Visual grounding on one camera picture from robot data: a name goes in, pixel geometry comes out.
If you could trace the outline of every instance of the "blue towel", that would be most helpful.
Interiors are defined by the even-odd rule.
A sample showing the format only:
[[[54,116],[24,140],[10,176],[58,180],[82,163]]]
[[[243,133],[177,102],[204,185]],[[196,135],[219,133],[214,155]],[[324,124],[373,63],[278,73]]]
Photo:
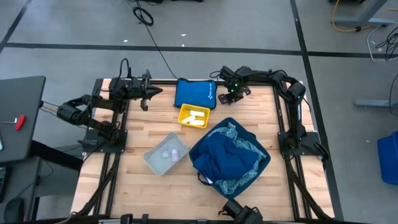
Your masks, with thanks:
[[[213,182],[240,179],[258,157],[258,153],[236,147],[232,139],[220,133],[206,138],[192,155],[194,168]]]

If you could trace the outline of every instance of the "concrete floor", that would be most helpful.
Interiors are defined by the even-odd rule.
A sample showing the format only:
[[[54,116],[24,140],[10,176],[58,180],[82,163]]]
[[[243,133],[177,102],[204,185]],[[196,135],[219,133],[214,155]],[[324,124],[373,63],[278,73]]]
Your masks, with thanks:
[[[361,6],[342,3],[338,15],[358,15],[371,1]],[[327,0],[295,2],[308,51],[367,52],[365,40],[371,30],[354,34],[336,32],[330,24],[333,5]],[[0,0],[0,40],[24,4],[25,0]],[[258,70],[284,69],[308,86],[289,0],[205,0],[203,3],[165,0],[159,6],[145,3],[142,6],[154,17],[155,25],[150,31],[157,44],[174,47],[174,51],[169,49],[164,56],[178,77],[208,78],[210,72],[222,65],[231,68],[247,65]],[[397,8],[398,2],[388,1],[377,16],[391,7]],[[398,21],[397,13],[390,12],[387,17]],[[377,30],[371,40],[384,41],[393,28]],[[34,0],[8,43],[57,44],[39,48],[0,45],[0,78],[45,75],[43,99],[55,104],[90,93],[97,78],[115,77],[124,57],[130,60],[133,75],[141,75],[148,68],[153,78],[172,78],[159,53],[153,50],[60,49],[71,44],[75,48],[153,46],[145,27],[137,22],[124,0]],[[188,52],[183,46],[213,47],[220,52],[207,52],[206,49]],[[223,48],[234,50],[227,52]],[[283,54],[295,55],[279,55],[272,51],[269,54],[245,53],[251,49],[288,50],[293,52]],[[398,187],[381,180],[376,143],[397,129],[398,119],[387,110],[356,108],[353,101],[387,99],[398,64],[394,61],[373,63],[368,58],[309,59],[344,219],[395,223]],[[83,134],[83,129],[40,112],[34,139],[57,147],[75,144]],[[71,202],[67,198],[73,197],[77,174],[56,169],[53,178],[60,180],[60,177],[67,177],[70,184],[57,194],[69,196],[66,199],[65,196],[44,198],[40,203],[40,218],[64,217],[69,212],[67,206],[55,209],[52,205]]]

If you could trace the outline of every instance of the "blue case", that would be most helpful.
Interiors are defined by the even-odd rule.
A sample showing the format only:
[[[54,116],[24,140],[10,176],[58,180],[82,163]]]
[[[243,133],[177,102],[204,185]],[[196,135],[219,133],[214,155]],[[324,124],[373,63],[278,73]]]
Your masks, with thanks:
[[[221,188],[216,185],[216,184],[209,184],[208,182],[202,181],[200,179],[200,173],[198,172],[198,180],[200,182],[202,182],[205,185],[209,185],[212,186],[218,193],[220,193],[223,197],[227,198],[227,199],[233,199],[236,196],[238,196],[239,194],[241,194],[244,190],[246,190],[262,173],[262,171],[266,168],[266,166],[268,165],[269,161],[271,161],[271,157],[268,154],[268,152],[266,151],[266,149],[264,149],[264,147],[257,141],[256,139],[256,135],[254,135],[253,133],[250,133],[249,131],[247,131],[244,127],[242,127],[237,121],[235,121],[233,118],[225,118],[224,120],[222,120],[222,122],[218,123],[214,128],[212,128],[209,132],[207,132],[190,150],[189,152],[189,157],[191,159],[191,161],[193,162],[194,159],[192,158],[192,152],[194,152],[195,150],[197,150],[197,147],[201,144],[201,142],[203,140],[206,139],[207,135],[209,133],[211,133],[212,131],[214,131],[216,128],[220,128],[220,127],[227,127],[228,123],[231,123],[233,125],[235,125],[235,130],[238,132],[238,137],[249,141],[250,143],[252,143],[253,145],[255,145],[261,152],[263,152],[267,157],[263,160],[260,161],[259,163],[259,169],[257,172],[257,176],[253,177],[253,179],[251,179],[249,182],[247,182],[246,184],[244,184],[241,187],[238,187],[235,192],[233,194],[230,195],[225,195],[223,193],[223,191],[221,190]]]
[[[216,92],[217,84],[213,80],[189,81],[179,78],[175,89],[174,106],[180,108],[186,103],[212,110],[217,104]]]

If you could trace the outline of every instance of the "yellow basket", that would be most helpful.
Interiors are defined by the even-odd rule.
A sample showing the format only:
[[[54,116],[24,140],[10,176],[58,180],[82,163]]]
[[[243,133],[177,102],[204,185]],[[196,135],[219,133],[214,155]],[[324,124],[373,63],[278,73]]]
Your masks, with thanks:
[[[194,110],[194,111],[199,111],[199,112],[205,112],[205,116],[204,117],[197,117],[198,120],[202,120],[205,121],[205,125],[203,126],[199,126],[199,125],[193,125],[193,124],[189,124],[189,123],[182,123],[182,120],[191,116],[190,115],[190,111]],[[194,128],[206,128],[207,127],[207,122],[209,120],[209,115],[210,115],[210,109],[209,108],[204,108],[201,106],[193,106],[193,105],[188,105],[188,104],[183,104],[181,106],[181,110],[180,110],[180,115],[178,116],[178,122],[182,125],[185,126],[189,126],[189,127],[194,127]]]

